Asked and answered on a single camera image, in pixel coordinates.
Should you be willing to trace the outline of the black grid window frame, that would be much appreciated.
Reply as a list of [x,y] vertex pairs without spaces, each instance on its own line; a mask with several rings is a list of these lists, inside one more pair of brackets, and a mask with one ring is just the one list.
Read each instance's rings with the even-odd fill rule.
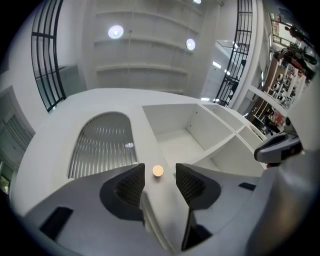
[[247,63],[253,32],[253,1],[236,0],[236,27],[230,57],[215,99],[228,107],[235,94]]
[[47,112],[65,100],[58,63],[58,22],[64,0],[43,0],[31,29],[31,60],[39,95]]

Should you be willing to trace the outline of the white shelf cabinet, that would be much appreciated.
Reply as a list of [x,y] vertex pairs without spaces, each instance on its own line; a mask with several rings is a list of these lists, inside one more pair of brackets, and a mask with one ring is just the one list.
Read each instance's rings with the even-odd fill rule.
[[252,177],[260,177],[266,170],[254,157],[264,139],[219,105],[147,105],[143,111],[172,171],[177,163]]

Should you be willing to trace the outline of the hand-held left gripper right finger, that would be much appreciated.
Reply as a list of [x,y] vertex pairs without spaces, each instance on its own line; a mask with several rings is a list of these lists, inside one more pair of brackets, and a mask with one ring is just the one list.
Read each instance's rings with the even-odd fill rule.
[[221,185],[214,179],[182,163],[175,165],[175,182],[189,208],[208,209],[221,195]]

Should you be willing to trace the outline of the white cabinet door ribbed glass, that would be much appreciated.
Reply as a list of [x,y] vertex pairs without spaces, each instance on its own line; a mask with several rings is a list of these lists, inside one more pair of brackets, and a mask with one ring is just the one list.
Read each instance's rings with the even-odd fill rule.
[[[141,106],[128,104],[84,106],[70,98],[51,115],[53,128],[50,190],[72,179],[114,168],[145,164],[145,192],[153,204],[172,202],[179,191],[169,165]],[[152,168],[164,174],[155,177]]]

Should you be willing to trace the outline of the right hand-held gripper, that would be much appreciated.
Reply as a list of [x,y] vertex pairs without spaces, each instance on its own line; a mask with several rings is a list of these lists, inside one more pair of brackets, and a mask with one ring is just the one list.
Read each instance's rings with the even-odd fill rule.
[[254,158],[271,167],[279,166],[287,158],[303,150],[300,138],[292,133],[278,133],[265,140],[254,150]]

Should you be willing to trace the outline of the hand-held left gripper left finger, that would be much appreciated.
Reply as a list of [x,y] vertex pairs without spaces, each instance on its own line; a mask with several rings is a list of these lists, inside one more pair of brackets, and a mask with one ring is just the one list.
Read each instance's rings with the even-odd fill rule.
[[121,220],[143,222],[140,202],[145,187],[145,164],[127,165],[105,174],[107,179],[99,191],[103,206]]

